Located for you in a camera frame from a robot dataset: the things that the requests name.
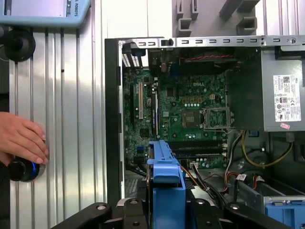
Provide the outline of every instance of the finger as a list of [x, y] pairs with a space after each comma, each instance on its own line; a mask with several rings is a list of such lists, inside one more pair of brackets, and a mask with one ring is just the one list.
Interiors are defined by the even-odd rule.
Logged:
[[9, 153], [9, 154], [12, 154], [12, 155], [22, 157], [24, 159], [27, 159], [27, 160], [32, 161], [32, 162], [37, 163], [37, 164], [48, 163], [47, 159], [45, 161], [43, 161], [36, 154], [33, 154], [32, 152], [30, 152], [26, 148], [14, 143], [14, 142], [9, 141], [6, 144], [6, 146], [4, 147], [3, 151], [5, 151], [6, 153]]
[[14, 137], [10, 139], [10, 141], [22, 146], [23, 148], [26, 148], [31, 153], [36, 154], [42, 160], [46, 159], [44, 152], [42, 152], [42, 150], [38, 147], [38, 145], [36, 145], [35, 142], [30, 141], [26, 137], [23, 137], [20, 134], [16, 134]]
[[13, 160], [13, 157], [7, 153], [0, 152], [0, 161], [8, 166], [9, 163]]
[[33, 131], [27, 129], [27, 128], [21, 128], [20, 130], [18, 130], [18, 133], [27, 138], [28, 140], [34, 142], [39, 148], [40, 150], [45, 154], [48, 155], [49, 152], [47, 150], [46, 144], [43, 142], [43, 140], [37, 135], [35, 134]]
[[24, 120], [23, 125], [29, 130], [34, 131], [42, 140], [46, 140], [44, 130], [38, 124]]

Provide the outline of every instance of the power supply label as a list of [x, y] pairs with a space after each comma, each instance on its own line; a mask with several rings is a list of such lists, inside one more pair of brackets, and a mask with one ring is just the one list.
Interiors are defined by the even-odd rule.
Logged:
[[276, 122], [301, 120], [300, 88], [295, 75], [274, 75], [274, 109]]

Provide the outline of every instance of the sticker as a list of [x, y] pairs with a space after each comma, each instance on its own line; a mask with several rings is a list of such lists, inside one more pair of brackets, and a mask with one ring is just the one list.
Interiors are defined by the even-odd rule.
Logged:
[[236, 178], [236, 180], [241, 180], [244, 181], [246, 179], [247, 175], [246, 174], [239, 174]]
[[262, 181], [262, 182], [265, 182], [265, 180], [261, 177], [261, 176], [257, 176], [255, 181]]
[[290, 129], [290, 125], [288, 124], [285, 124], [285, 123], [281, 123], [280, 125], [282, 128], [286, 129], [286, 130], [289, 130]]
[[[274, 75], [273, 89], [275, 121], [300, 121], [301, 104], [298, 78], [295, 75]], [[290, 125], [281, 123], [281, 127], [289, 130]]]

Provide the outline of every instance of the blue drive bracket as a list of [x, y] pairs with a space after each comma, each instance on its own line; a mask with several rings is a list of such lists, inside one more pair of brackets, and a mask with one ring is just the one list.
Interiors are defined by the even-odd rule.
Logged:
[[165, 141], [149, 146], [154, 151], [154, 159], [147, 161], [153, 167], [153, 228], [185, 229], [186, 194], [179, 162]]
[[267, 204], [265, 214], [289, 227], [299, 229], [305, 225], [305, 202], [291, 201], [289, 204], [281, 203], [279, 206]]
[[0, 0], [0, 24], [78, 28], [91, 0]]

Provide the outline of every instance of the gray bracket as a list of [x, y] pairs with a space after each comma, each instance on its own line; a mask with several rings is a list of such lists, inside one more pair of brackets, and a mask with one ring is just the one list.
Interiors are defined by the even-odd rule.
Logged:
[[199, 1], [197, 0], [191, 0], [191, 18], [193, 21], [197, 19], [199, 14], [198, 3]]
[[239, 13], [250, 13], [260, 0], [244, 0], [238, 7]]
[[178, 37], [189, 37], [191, 35], [191, 22], [191, 18], [180, 18], [178, 20]]
[[183, 18], [183, 0], [177, 0], [176, 12], [177, 12], [177, 20]]
[[237, 35], [251, 35], [257, 29], [256, 17], [244, 17], [236, 26]]
[[219, 17], [228, 20], [244, 0], [227, 0], [219, 12]]

